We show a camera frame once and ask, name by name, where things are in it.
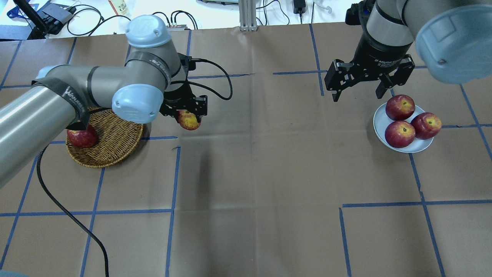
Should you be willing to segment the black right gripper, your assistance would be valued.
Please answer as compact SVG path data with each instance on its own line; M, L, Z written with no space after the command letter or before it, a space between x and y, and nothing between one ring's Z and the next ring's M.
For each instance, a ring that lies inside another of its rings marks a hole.
M332 91L333 101L338 102L344 89L360 82L380 81L376 88L378 99L394 86L406 84L416 67L407 53L409 47L386 46L362 37L351 61L336 58L327 71L324 82L326 89Z

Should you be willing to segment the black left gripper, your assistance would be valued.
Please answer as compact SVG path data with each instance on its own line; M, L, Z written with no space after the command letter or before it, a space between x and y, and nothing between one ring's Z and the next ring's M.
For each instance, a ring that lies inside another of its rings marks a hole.
M171 85L164 92L164 101L160 107L160 114L163 116L178 117L178 111L186 109L188 112L201 118L208 115L208 97L195 96L192 93L188 81L190 70L196 69L196 63L191 60L190 56L178 54L181 67L176 76L171 79Z

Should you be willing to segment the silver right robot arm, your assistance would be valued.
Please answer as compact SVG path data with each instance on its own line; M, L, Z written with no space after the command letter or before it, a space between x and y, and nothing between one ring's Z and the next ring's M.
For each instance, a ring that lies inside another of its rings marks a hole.
M490 0L362 0L346 11L346 24L361 26L352 60L335 59L324 82L334 102L342 91L380 81L377 98L404 85L415 63L414 45L431 76L450 84L489 77L492 72Z

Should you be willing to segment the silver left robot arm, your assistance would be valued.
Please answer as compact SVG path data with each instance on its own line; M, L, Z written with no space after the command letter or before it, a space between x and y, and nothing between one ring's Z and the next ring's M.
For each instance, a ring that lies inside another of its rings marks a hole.
M56 65L39 71L31 88L1 108L0 181L5 186L64 129L84 130L90 107L148 124L186 109L201 120L206 96L188 84L189 57L177 52L165 22L141 15L128 23L131 52L121 67Z

